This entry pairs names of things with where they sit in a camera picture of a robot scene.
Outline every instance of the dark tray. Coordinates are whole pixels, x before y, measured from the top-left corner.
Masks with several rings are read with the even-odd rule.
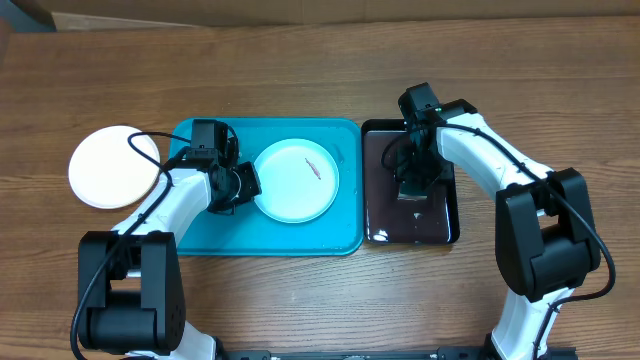
[[[404,131],[404,120],[374,119],[362,125],[365,239],[375,244],[451,244],[460,237],[455,177],[434,184],[426,199],[398,200],[399,184],[380,164],[384,147]],[[408,141],[407,136],[398,145]],[[395,146],[386,160],[391,166],[393,154]]]

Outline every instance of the white plate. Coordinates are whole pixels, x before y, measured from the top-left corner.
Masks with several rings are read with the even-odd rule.
[[[324,213],[338,193],[338,166],[322,146],[287,139],[266,148],[255,161],[262,194],[255,202],[265,214],[301,223]]]
[[[158,167],[136,153],[129,135],[140,132],[130,126],[110,126],[84,139],[69,161],[69,183],[80,200],[100,209],[116,209],[140,199],[153,186]],[[133,144],[156,161],[160,153],[149,136]]]

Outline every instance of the wood grain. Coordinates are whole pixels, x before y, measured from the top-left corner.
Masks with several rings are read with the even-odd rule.
[[[618,283],[563,308],[550,342],[586,359],[636,358],[639,33],[640,18],[621,17],[11,35],[0,73],[2,357],[70,357],[78,241],[132,210],[92,209],[70,191],[69,157],[91,132],[171,131],[192,116],[397,118],[404,89],[430,81],[524,153],[586,177]],[[479,345],[506,287],[494,207],[461,172],[457,186],[452,248],[181,258],[188,319],[230,349]],[[601,268],[579,292],[605,281]]]

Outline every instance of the black cable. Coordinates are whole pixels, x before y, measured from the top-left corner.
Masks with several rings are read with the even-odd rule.
[[[231,131],[231,133],[233,134],[233,137],[236,139],[236,151],[233,154],[233,162],[231,163],[231,166],[233,167],[238,165],[238,159],[240,158],[240,139],[238,139],[238,135],[236,134],[236,131],[233,130],[231,126],[229,126],[229,131]]]
[[[89,281],[89,285],[87,286],[87,289],[84,291],[84,294],[80,299],[80,302],[78,302],[78,307],[76,307],[76,312],[73,315],[73,320],[71,322],[71,334],[70,334],[71,335],[70,336],[71,352],[73,352],[73,355],[78,360],[86,360],[86,358],[80,352],[80,348],[78,346],[78,339],[77,339],[78,326],[80,324],[80,313],[85,308],[87,304],[87,300],[89,299],[89,295],[91,294],[91,290],[95,287],[96,282],[98,281],[98,277],[100,277],[100,274],[102,274],[102,272],[105,271],[105,268],[107,267],[107,265],[111,262],[114,255],[118,252],[119,248],[126,242],[129,236],[138,228],[138,226],[140,226],[142,223],[145,222],[145,220],[149,217],[149,215],[151,215],[151,213],[153,213],[153,211],[158,207],[158,205],[160,205],[160,203],[164,200],[164,198],[167,197],[167,195],[169,194],[169,191],[171,190],[171,187],[173,186],[173,179],[171,178],[171,174],[169,173],[169,170],[165,169],[165,167],[162,166],[162,164],[160,164],[155,159],[153,159],[149,155],[142,152],[133,144],[132,142],[133,138],[137,136],[143,136],[143,135],[164,136],[172,139],[181,140],[187,143],[191,143],[189,139],[185,139],[183,137],[172,135],[172,134],[155,132],[155,131],[137,132],[137,133],[131,134],[127,138],[127,142],[129,143],[129,146],[131,146],[131,148],[135,152],[140,154],[140,156],[142,156],[143,158],[149,160],[152,164],[156,165],[160,169],[160,171],[162,171],[162,173],[167,177],[167,185],[165,186],[160,196],[158,196],[158,198],[151,204],[151,206],[149,206],[147,210],[145,210],[142,214],[138,216],[138,219],[122,235],[120,235],[120,238],[118,239],[118,241],[116,241],[116,243],[111,247],[111,249],[109,249],[107,254],[104,256],[104,259],[98,266],[98,269],[96,270],[95,274],[93,274],[91,281]],[[183,147],[180,151],[178,151],[178,153],[176,154],[176,156],[174,156],[174,158],[178,156],[183,157],[187,149],[188,147]]]
[[[504,156],[506,156],[511,162],[513,162],[513,164],[518,168],[518,170],[522,171],[525,175],[530,177],[532,180],[534,180],[538,184],[542,185],[545,188],[545,190],[547,190],[554,197],[554,199],[560,204],[560,206],[562,206],[562,208],[564,208],[566,211],[568,211],[574,218],[576,218],[578,220],[578,222],[580,222],[580,224],[584,227],[584,229],[587,230],[587,232],[589,233],[589,236],[591,236],[591,238],[593,240],[595,240],[596,243],[598,243],[598,247],[600,247],[600,251],[602,252],[602,256],[604,257],[604,259],[605,259],[605,261],[607,263],[607,267],[609,268],[609,280],[607,281],[607,285],[605,285],[604,288],[602,288],[601,290],[596,291],[594,293],[585,294],[585,295],[570,296],[570,297],[567,297],[567,298],[564,298],[564,299],[560,299],[560,300],[554,301],[553,303],[549,304],[549,309],[547,310],[547,313],[545,314],[544,320],[542,322],[542,325],[540,326],[540,329],[538,330],[538,335],[536,336],[536,340],[535,340],[535,342],[533,344],[533,359],[536,360],[538,358],[538,348],[540,347],[540,343],[542,342],[542,337],[544,336],[544,333],[545,333],[545,331],[547,329],[547,326],[549,325],[549,321],[551,320],[551,316],[553,315],[553,313],[555,311],[558,311],[557,309],[558,309],[558,307],[560,305],[566,304],[566,303],[570,303],[570,302],[576,302],[576,301],[597,299],[599,297],[602,297],[602,296],[608,294],[611,291],[611,289],[613,289],[613,286],[615,285],[615,282],[616,282],[616,267],[615,267],[615,264],[613,262],[613,258],[611,257],[611,253],[609,252],[609,249],[605,245],[604,241],[602,241],[602,239],[600,238],[598,233],[595,231],[595,229],[593,227],[591,227],[591,225],[589,225],[587,223],[587,221],[576,211],[576,209],[573,208],[573,206],[571,206],[571,204],[569,204],[569,202],[567,202],[567,200],[565,200],[564,197],[562,197],[546,181],[544,181],[543,179],[539,178],[536,174],[534,174],[531,170],[529,170],[529,168],[527,168],[511,152],[509,152],[509,150],[507,150],[507,148],[505,148],[504,145],[502,145],[502,143],[500,143],[498,140],[494,139],[490,135],[487,135],[486,133],[482,132],[480,129],[474,129],[474,128],[471,128],[471,127],[468,127],[468,126],[457,125],[457,124],[447,124],[446,122],[438,122],[438,123],[434,123],[432,125],[413,128],[413,129],[407,131],[406,133],[398,136],[397,138],[393,139],[384,148],[384,150],[382,151],[382,157],[380,159],[380,162],[381,162],[382,166],[385,169],[390,169],[390,167],[386,166],[386,164],[384,162],[384,159],[385,159],[387,153],[389,152],[389,149],[391,149],[391,147],[393,145],[395,145],[398,141],[400,141],[402,136],[406,136],[406,135],[409,135],[411,133],[414,133],[414,132],[417,132],[417,131],[422,131],[422,130],[429,130],[429,129],[433,130],[433,129],[436,129],[438,127],[451,128],[451,129],[457,129],[457,130],[471,132],[471,133],[473,133],[473,134],[475,134],[477,136],[480,136],[483,139],[487,140],[488,142],[491,143],[491,145],[495,146],[498,150],[500,150],[500,152]]]

